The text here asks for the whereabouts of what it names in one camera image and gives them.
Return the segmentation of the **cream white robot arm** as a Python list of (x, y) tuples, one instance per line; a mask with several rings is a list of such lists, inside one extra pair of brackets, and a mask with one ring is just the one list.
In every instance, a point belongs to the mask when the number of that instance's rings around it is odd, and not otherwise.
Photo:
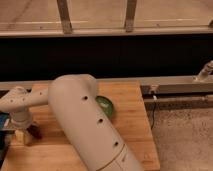
[(29, 109), (47, 105), (88, 171), (145, 171), (96, 102), (98, 83), (89, 74), (64, 75), (48, 87), (28, 93), (17, 86), (0, 98), (0, 111), (14, 126), (33, 123)]

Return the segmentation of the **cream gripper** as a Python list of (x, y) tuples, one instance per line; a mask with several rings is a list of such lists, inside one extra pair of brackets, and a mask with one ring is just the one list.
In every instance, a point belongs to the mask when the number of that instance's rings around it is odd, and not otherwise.
[[(11, 122), (16, 129), (27, 129), (33, 123), (33, 117), (28, 111), (11, 113)], [(30, 145), (33, 141), (33, 137), (26, 130), (16, 130), (15, 137), (22, 145)]]

